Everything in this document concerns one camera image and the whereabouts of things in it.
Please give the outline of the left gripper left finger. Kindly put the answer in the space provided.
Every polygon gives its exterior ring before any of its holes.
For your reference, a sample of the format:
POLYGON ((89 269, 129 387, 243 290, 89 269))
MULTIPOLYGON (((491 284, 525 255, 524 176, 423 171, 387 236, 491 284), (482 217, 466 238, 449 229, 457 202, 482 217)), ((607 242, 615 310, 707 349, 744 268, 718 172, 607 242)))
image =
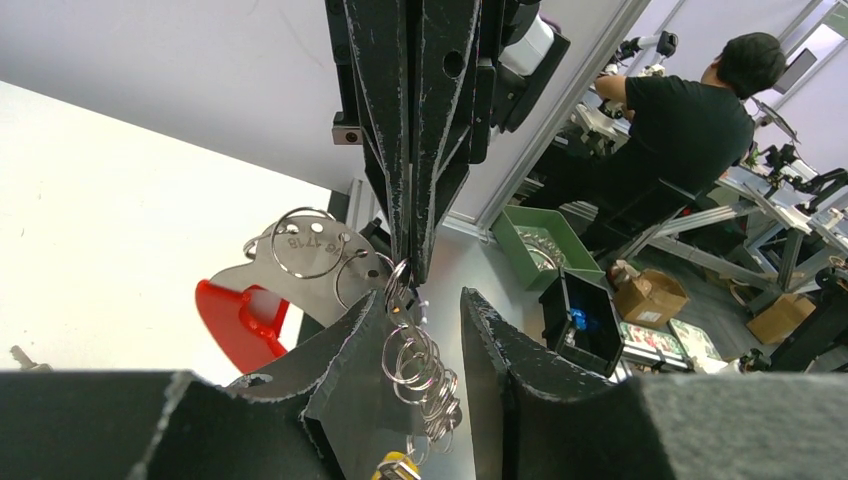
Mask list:
POLYGON ((236 387, 190 371, 6 372, 5 479, 368 479, 420 428, 382 369, 372 291, 236 387))

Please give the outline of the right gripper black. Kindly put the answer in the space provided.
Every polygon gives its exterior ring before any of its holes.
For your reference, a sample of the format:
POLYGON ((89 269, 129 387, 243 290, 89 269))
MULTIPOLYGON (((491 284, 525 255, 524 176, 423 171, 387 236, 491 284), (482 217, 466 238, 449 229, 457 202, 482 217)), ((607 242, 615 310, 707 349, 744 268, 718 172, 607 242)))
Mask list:
POLYGON ((387 219, 391 257, 408 257, 427 282, 435 243, 437 184, 445 165, 479 164, 494 133, 527 118, 570 42, 537 1, 329 1, 325 5, 342 106, 332 135, 365 150, 366 175, 387 219), (555 30, 535 72, 522 77, 500 54, 538 14, 555 30))

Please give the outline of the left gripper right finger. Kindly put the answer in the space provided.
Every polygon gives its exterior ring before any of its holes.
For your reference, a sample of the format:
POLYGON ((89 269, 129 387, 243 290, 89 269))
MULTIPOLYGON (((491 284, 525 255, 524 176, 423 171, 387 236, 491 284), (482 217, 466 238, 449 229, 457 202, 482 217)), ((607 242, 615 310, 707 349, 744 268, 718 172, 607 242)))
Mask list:
POLYGON ((460 295, 479 479, 843 479, 843 374, 660 374, 613 384, 460 295))

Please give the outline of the key with yellow tag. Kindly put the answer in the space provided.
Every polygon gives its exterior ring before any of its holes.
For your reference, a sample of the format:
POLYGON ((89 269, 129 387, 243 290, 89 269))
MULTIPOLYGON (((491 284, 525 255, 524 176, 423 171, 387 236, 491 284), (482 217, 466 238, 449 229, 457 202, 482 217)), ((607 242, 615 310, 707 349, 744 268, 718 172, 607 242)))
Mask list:
POLYGON ((372 480, 421 480, 419 467, 402 452, 387 453, 377 465, 372 480))

